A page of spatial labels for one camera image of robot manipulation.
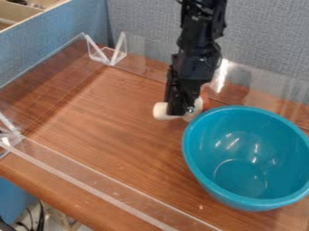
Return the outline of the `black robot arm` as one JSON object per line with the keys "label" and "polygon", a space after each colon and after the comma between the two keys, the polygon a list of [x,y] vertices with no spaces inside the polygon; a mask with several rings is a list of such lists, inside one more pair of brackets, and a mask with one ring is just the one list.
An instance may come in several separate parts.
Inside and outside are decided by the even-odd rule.
{"label": "black robot arm", "polygon": [[228,27],[229,0],[177,1],[181,4],[181,35],[168,71],[165,102],[169,116],[184,116],[196,111],[201,87],[213,80],[222,62],[217,39]]}

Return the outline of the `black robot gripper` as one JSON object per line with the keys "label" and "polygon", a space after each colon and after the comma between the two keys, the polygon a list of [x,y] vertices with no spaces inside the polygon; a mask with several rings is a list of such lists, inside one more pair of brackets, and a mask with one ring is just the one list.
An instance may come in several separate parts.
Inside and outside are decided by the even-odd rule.
{"label": "black robot gripper", "polygon": [[201,87],[213,80],[222,62],[221,47],[180,47],[172,55],[168,72],[165,101],[168,114],[184,116],[194,111],[194,101],[201,95]]}

